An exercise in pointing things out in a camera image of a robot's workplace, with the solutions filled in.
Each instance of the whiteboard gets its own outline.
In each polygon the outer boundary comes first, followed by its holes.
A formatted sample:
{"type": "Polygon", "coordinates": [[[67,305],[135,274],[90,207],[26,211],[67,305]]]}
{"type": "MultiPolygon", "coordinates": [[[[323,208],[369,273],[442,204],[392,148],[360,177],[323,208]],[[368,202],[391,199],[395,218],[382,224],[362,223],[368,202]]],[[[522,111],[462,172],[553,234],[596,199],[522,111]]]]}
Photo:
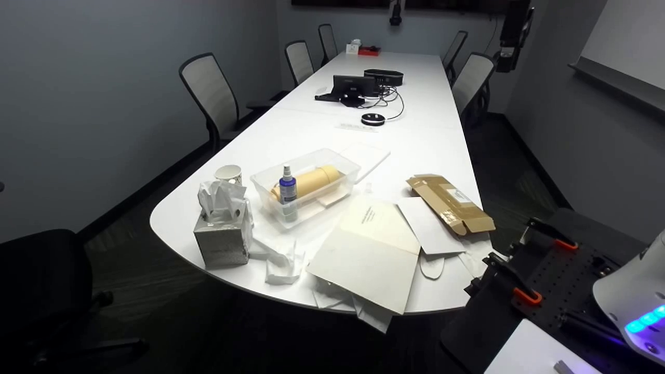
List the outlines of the whiteboard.
{"type": "Polygon", "coordinates": [[[607,0],[582,57],[665,89],[665,1],[607,0]]]}

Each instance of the mug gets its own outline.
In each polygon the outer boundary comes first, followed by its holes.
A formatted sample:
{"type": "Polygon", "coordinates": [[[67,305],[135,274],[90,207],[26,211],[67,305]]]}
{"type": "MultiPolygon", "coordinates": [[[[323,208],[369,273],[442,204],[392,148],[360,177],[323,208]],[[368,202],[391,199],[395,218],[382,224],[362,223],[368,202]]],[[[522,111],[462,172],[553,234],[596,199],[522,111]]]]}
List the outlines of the mug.
{"type": "Polygon", "coordinates": [[[215,178],[219,180],[225,180],[227,182],[236,183],[243,185],[243,175],[240,166],[238,165],[225,165],[217,169],[215,172],[215,178]]]}

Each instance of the plastic container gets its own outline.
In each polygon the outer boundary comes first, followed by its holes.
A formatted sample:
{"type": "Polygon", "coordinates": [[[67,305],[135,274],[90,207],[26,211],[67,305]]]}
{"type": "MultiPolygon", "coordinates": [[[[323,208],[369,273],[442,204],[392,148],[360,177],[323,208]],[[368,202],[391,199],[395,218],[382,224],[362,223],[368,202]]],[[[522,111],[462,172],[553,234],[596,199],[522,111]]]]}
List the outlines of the plastic container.
{"type": "Polygon", "coordinates": [[[285,228],[292,228],[348,196],[358,178],[359,170],[360,166],[342,157],[339,153],[328,148],[322,148],[298,158],[281,162],[252,175],[249,179],[254,183],[256,191],[261,197],[263,208],[285,228]],[[279,179],[284,172],[284,164],[291,165],[291,173],[296,177],[296,185],[298,175],[313,171],[324,165],[334,166],[340,172],[340,178],[314,192],[299,196],[296,200],[282,205],[273,197],[270,190],[279,183],[279,179]],[[297,209],[298,218],[290,222],[285,212],[293,212],[294,206],[297,209]]]}

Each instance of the dark carpet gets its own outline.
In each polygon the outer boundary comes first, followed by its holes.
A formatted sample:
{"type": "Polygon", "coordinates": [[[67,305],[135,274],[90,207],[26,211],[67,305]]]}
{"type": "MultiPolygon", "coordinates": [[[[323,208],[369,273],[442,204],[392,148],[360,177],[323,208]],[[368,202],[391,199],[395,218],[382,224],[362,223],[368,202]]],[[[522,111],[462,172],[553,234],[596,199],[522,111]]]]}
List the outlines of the dark carpet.
{"type": "MultiPolygon", "coordinates": [[[[485,211],[501,251],[518,240],[529,217],[557,208],[511,133],[496,119],[466,131],[485,211]]],[[[208,278],[151,231],[154,206],[199,168],[201,157],[87,244],[95,290],[115,302],[90,326],[95,339],[140,336],[150,350],[92,372],[234,373],[371,371],[461,373],[438,348],[457,313],[402,316],[386,335],[354,315],[293,307],[249,295],[208,278]]]]}

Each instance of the white table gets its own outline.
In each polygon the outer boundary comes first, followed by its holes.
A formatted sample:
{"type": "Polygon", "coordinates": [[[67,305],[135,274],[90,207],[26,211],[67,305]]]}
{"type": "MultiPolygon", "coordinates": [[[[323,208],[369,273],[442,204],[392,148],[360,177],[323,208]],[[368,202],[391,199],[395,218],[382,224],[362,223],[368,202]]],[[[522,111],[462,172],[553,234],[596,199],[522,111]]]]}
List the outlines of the white table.
{"type": "MultiPolygon", "coordinates": [[[[376,112],[388,114],[393,110],[400,110],[399,102],[392,102],[388,108],[376,112]]],[[[175,253],[211,276],[263,297],[316,308],[311,292],[316,279],[307,272],[303,272],[293,285],[269,285],[265,283],[264,261],[250,259],[244,266],[207,270],[192,233],[201,211],[197,191],[200,182],[213,180],[213,173],[219,167],[240,165],[243,183],[248,187],[246,196],[252,203],[256,224],[254,230],[280,235],[279,226],[271,224],[272,218],[261,212],[261,202],[249,177],[320,148],[340,152],[355,142],[389,149],[391,155],[355,186],[353,194],[367,194],[371,190],[375,198],[396,202],[401,197],[409,196],[406,179],[414,174],[434,173],[445,176],[478,206],[482,206],[464,133],[439,57],[393,53],[382,53],[379,57],[342,54],[287,95],[164,198],[152,212],[150,225],[175,253]],[[341,104],[314,101],[313,91],[332,85],[332,74],[362,75],[362,71],[370,67],[404,72],[404,86],[399,88],[406,103],[404,114],[398,120],[378,128],[377,132],[337,128],[342,122],[360,124],[362,111],[341,104]]],[[[307,258],[313,258],[316,254],[350,200],[347,198],[288,231],[289,235],[296,237],[298,246],[305,247],[307,258]]],[[[480,240],[466,243],[466,247],[480,259],[491,251],[489,236],[484,234],[480,240]]],[[[469,299],[463,288],[469,285],[471,279],[471,274],[458,258],[446,260],[444,272],[436,281],[426,279],[418,268],[406,312],[463,307],[469,299]]],[[[341,304],[335,309],[352,311],[353,306],[341,304]]]]}

